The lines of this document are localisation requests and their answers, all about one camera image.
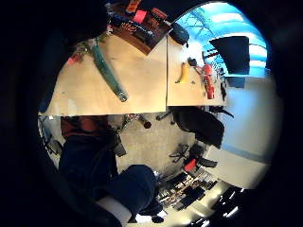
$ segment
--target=person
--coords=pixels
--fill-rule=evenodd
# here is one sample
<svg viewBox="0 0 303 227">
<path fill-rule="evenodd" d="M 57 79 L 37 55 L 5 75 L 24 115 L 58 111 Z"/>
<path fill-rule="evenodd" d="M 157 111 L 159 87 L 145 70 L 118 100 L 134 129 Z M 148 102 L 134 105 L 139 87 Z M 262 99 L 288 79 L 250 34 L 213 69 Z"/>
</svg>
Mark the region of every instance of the person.
<svg viewBox="0 0 303 227">
<path fill-rule="evenodd" d="M 116 171 L 116 133 L 107 116 L 62 117 L 65 143 L 59 171 L 71 186 L 114 215 L 121 226 L 136 214 L 156 216 L 156 178 L 144 165 Z"/>
</svg>

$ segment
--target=red object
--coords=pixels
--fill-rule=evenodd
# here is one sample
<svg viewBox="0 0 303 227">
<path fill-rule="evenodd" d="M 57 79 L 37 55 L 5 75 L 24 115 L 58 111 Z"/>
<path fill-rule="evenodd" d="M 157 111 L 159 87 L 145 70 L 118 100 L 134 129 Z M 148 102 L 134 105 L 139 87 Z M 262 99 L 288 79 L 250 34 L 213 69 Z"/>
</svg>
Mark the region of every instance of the red object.
<svg viewBox="0 0 303 227">
<path fill-rule="evenodd" d="M 205 83 L 205 90 L 207 93 L 207 98 L 208 99 L 215 98 L 215 88 L 212 86 L 211 76 L 205 75 L 204 83 Z"/>
<path fill-rule="evenodd" d="M 204 71 L 205 75 L 212 75 L 212 67 L 210 64 L 205 64 L 202 70 Z"/>
<path fill-rule="evenodd" d="M 165 20 L 168 17 L 168 15 L 166 13 L 164 13 L 163 11 L 161 11 L 158 8 L 152 8 L 151 13 L 154 17 L 156 17 L 157 19 L 161 19 L 161 20 Z"/>
<path fill-rule="evenodd" d="M 68 59 L 69 64 L 80 62 L 81 55 L 79 53 L 74 53 L 72 57 Z"/>
<path fill-rule="evenodd" d="M 133 14 L 135 13 L 136 9 L 138 8 L 141 0 L 131 0 L 128 7 L 126 7 L 125 12 L 127 14 Z"/>
<path fill-rule="evenodd" d="M 79 116 L 75 122 L 70 117 L 61 117 L 61 131 L 64 139 L 72 135 L 85 135 L 100 137 L 104 136 L 105 131 L 110 129 L 107 116 Z"/>
<path fill-rule="evenodd" d="M 142 24 L 142 22 L 145 19 L 145 16 L 148 12 L 144 11 L 144 10 L 138 10 L 133 18 L 133 21 Z"/>
<path fill-rule="evenodd" d="M 189 163 L 187 163 L 184 167 L 183 170 L 189 172 L 196 166 L 196 159 L 192 159 Z"/>
</svg>

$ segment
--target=green tool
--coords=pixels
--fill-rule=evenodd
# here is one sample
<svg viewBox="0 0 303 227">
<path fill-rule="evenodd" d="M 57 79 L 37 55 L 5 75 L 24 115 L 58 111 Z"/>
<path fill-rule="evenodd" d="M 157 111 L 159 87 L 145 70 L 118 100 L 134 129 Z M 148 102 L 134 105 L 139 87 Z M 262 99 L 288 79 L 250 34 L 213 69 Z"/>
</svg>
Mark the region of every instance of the green tool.
<svg viewBox="0 0 303 227">
<path fill-rule="evenodd" d="M 102 74 L 104 80 L 109 85 L 109 87 L 112 89 L 112 91 L 115 93 L 115 95 L 120 99 L 121 102 L 125 102 L 127 100 L 127 96 L 125 92 L 120 87 L 119 83 L 116 81 L 116 77 L 114 75 L 113 70 L 111 69 L 110 65 L 106 63 L 103 54 L 98 46 L 98 39 L 95 38 L 94 44 L 91 47 L 92 54 L 94 57 L 94 62 L 99 70 L 99 72 Z"/>
</svg>

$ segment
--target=tiled floor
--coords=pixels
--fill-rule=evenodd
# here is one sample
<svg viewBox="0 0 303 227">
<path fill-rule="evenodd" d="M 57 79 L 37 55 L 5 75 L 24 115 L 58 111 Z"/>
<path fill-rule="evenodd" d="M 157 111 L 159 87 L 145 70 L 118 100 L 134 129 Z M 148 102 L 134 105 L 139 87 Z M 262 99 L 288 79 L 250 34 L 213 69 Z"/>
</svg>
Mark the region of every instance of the tiled floor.
<svg viewBox="0 0 303 227">
<path fill-rule="evenodd" d="M 151 121 L 150 129 L 145 129 L 138 121 L 134 120 L 120 134 L 127 154 L 116 158 L 118 171 L 133 164 L 145 164 L 164 176 L 168 176 L 180 169 L 182 161 L 174 164 L 169 155 L 177 151 L 180 143 L 192 145 L 194 134 L 181 131 L 176 124 L 171 125 L 172 115 L 162 121 L 155 119 L 157 115 L 159 113 L 144 114 L 145 118 Z M 119 126 L 121 122 L 121 115 L 109 116 L 109 123 L 113 127 Z M 47 118 L 45 126 L 49 128 L 55 139 L 62 144 L 64 143 L 59 117 Z"/>
</svg>

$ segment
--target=ceiling light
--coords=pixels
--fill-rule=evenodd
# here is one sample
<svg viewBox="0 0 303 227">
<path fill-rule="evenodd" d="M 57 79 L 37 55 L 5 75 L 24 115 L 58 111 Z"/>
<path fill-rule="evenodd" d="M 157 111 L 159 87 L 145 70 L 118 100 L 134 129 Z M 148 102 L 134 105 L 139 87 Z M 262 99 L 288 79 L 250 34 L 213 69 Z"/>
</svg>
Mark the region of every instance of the ceiling light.
<svg viewBox="0 0 303 227">
<path fill-rule="evenodd" d="M 196 221 L 196 224 L 198 224 L 199 222 L 201 222 L 204 218 L 200 218 L 199 220 Z"/>
<path fill-rule="evenodd" d="M 255 67 L 261 67 L 265 68 L 266 62 L 265 61 L 249 61 L 250 66 L 255 66 Z"/>
<path fill-rule="evenodd" d="M 206 227 L 207 225 L 209 225 L 209 220 L 205 220 L 205 222 L 203 222 L 203 225 L 201 225 L 201 227 Z"/>
<path fill-rule="evenodd" d="M 223 35 L 223 37 L 230 37 L 230 36 L 246 36 L 249 39 L 256 38 L 256 35 L 250 32 L 234 32 L 234 33 L 227 33 Z"/>
<path fill-rule="evenodd" d="M 166 213 L 164 210 L 160 211 L 157 216 L 164 218 L 168 213 Z"/>
<path fill-rule="evenodd" d="M 236 192 L 233 192 L 233 194 L 231 194 L 231 196 L 229 197 L 229 199 L 233 199 L 233 197 L 235 196 Z"/>
<path fill-rule="evenodd" d="M 231 212 L 229 212 L 228 215 L 226 215 L 227 218 L 233 216 L 237 211 L 239 210 L 239 207 L 236 206 Z"/>
<path fill-rule="evenodd" d="M 238 13 L 221 13 L 218 15 L 213 15 L 210 19 L 214 23 L 228 22 L 228 21 L 244 21 L 243 18 Z"/>
<path fill-rule="evenodd" d="M 201 6 L 202 9 L 206 9 L 208 11 L 213 11 L 215 9 L 224 9 L 227 7 L 231 7 L 231 6 L 228 3 L 224 3 L 224 2 L 212 2 Z"/>
<path fill-rule="evenodd" d="M 249 45 L 249 53 L 253 55 L 258 55 L 262 57 L 267 57 L 267 50 L 265 47 L 259 46 L 259 45 Z"/>
</svg>

